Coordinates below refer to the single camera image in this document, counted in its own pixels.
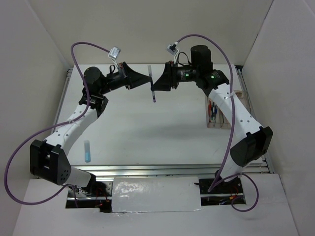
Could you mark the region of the purple refill pen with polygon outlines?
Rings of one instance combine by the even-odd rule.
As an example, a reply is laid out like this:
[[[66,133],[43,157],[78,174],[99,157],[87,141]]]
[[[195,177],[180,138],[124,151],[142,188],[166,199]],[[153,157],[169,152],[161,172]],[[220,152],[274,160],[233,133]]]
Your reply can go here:
[[[153,83],[153,73],[152,73],[152,67],[151,65],[148,65],[148,73],[149,73],[149,77],[151,78],[151,81],[150,81],[150,85],[151,87],[154,85]],[[155,92],[153,90],[151,90],[151,93],[152,93],[152,98],[153,98],[153,102],[156,103],[156,95],[155,95]]]

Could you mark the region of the red gel pen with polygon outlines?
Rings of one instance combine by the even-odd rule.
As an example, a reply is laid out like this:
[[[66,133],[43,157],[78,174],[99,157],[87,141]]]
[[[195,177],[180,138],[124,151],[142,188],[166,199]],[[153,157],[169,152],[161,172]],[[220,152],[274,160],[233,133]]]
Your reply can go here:
[[[209,120],[212,119],[212,102],[211,100],[208,100],[208,115],[209,115]]]

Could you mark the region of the green gel pen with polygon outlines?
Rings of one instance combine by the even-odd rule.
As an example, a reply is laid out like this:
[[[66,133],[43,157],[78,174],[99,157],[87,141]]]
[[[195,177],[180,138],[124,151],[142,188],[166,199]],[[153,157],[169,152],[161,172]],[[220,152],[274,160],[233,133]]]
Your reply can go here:
[[[216,120],[216,119],[214,119],[214,107],[215,107],[215,105],[212,106],[212,119],[211,119],[211,121],[215,121]]]

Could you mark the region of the blue gel pen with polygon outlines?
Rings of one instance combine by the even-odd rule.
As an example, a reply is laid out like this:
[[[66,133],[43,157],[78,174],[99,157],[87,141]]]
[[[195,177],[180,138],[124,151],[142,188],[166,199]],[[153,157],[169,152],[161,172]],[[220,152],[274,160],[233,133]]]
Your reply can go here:
[[[218,112],[218,106],[215,105],[215,107],[214,107],[214,119],[216,119],[217,112]]]

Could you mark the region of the blue cap highlighter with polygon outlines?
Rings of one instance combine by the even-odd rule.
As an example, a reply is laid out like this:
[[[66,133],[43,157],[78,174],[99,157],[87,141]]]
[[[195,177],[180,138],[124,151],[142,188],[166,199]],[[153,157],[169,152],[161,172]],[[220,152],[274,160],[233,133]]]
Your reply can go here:
[[[84,141],[84,158],[86,163],[91,162],[91,147],[89,140]]]

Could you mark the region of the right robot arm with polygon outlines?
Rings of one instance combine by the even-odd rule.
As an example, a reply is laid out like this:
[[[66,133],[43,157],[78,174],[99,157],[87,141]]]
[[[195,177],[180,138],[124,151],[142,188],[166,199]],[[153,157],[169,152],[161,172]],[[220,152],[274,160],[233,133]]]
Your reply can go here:
[[[195,82],[204,94],[218,107],[231,125],[228,147],[221,167],[208,191],[215,187],[221,193],[232,186],[235,174],[241,173],[252,161],[263,156],[271,142],[273,131],[263,127],[248,112],[232,88],[232,78],[213,68],[211,51],[205,45],[193,46],[190,50],[191,62],[179,65],[180,50],[176,44],[169,45],[167,51],[174,57],[165,64],[163,74],[152,85],[152,91],[171,91],[179,83]]]

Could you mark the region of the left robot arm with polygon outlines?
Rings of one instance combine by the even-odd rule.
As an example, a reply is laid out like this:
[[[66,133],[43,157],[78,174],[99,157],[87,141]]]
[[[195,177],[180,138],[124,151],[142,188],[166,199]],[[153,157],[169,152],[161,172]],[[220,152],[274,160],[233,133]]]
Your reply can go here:
[[[106,185],[96,180],[89,172],[72,167],[67,155],[83,132],[104,112],[108,99],[106,93],[121,87],[133,89],[152,78],[132,70],[125,62],[117,72],[107,75],[95,66],[84,71],[87,88],[73,114],[66,123],[45,140],[34,140],[30,145],[30,172],[36,177],[56,185],[75,185],[86,196],[92,196],[98,189],[106,190]]]

